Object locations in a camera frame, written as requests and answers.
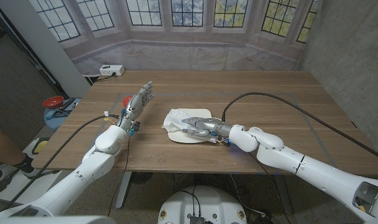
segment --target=person's leg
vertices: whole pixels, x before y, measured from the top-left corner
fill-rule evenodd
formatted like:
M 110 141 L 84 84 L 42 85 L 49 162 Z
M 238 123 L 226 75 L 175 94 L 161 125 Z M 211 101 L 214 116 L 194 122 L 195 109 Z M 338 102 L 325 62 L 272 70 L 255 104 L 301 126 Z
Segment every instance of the person's leg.
M 25 158 L 26 155 L 0 130 L 0 162 L 14 166 Z

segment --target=red bowl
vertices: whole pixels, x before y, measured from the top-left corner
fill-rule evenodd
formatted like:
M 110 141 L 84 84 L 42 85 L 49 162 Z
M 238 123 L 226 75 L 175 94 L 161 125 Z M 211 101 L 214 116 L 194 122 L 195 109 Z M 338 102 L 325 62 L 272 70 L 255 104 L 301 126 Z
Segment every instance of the red bowl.
M 59 108 L 63 105 L 63 96 L 54 96 L 46 99 L 42 105 L 50 109 Z

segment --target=wooden table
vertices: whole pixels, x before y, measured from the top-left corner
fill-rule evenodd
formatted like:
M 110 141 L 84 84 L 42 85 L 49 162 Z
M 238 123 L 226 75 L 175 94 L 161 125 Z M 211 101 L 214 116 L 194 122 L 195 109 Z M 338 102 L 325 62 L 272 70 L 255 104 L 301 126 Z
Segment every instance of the wooden table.
M 141 128 L 129 141 L 128 171 L 264 173 L 262 167 L 237 147 L 204 142 L 179 144 L 169 140 L 161 128 L 172 108 L 206 108 L 220 118 L 225 106 L 249 91 L 273 93 L 302 107 L 328 124 L 371 146 L 341 108 L 308 72 L 201 72 L 126 71 L 122 77 L 95 83 L 75 110 L 60 126 L 33 166 L 42 167 L 60 145 L 83 123 L 103 111 L 120 114 L 122 101 L 148 81 L 156 97 L 137 119 Z M 288 147 L 305 155 L 358 175 L 378 175 L 378 158 L 334 133 L 289 105 L 266 96 L 247 96 L 233 104 L 226 122 L 257 126 L 281 137 Z M 73 170 L 94 138 L 110 121 L 95 121 L 83 128 L 49 165 L 49 169 Z M 128 141 L 116 158 L 115 169 L 124 170 Z M 273 173 L 287 173 L 264 166 Z

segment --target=red object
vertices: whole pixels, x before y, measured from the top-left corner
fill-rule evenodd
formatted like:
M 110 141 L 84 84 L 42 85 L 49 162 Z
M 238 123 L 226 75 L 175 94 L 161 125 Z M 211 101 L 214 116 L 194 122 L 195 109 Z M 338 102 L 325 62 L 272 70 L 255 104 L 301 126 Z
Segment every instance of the red object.
M 63 96 L 54 96 L 46 99 L 42 105 L 50 109 L 59 108 L 63 105 Z
M 127 104 L 129 100 L 131 100 L 132 96 L 127 96 L 125 99 L 122 101 L 122 104 L 124 105 L 124 108 L 127 108 Z

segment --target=window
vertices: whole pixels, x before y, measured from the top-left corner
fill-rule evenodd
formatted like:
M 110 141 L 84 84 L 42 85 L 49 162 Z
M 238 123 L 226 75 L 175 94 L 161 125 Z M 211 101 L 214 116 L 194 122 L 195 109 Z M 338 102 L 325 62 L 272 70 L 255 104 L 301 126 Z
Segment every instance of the window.
M 285 37 L 298 0 L 270 0 L 262 30 Z
M 76 0 L 92 31 L 113 27 L 104 0 Z
M 79 36 L 62 0 L 30 0 L 30 3 L 58 42 Z
M 159 0 L 126 0 L 132 25 L 161 26 Z
M 173 26 L 203 26 L 203 0 L 171 0 Z
M 303 43 L 307 42 L 308 35 L 309 35 L 309 32 L 311 31 L 313 21 L 315 20 L 316 13 L 318 12 L 319 2 L 320 0 L 313 0 L 311 8 L 309 9 L 307 18 L 305 19 L 305 22 L 302 26 L 301 33 L 298 36 L 299 42 L 303 42 Z
M 215 27 L 243 27 L 247 0 L 216 0 Z

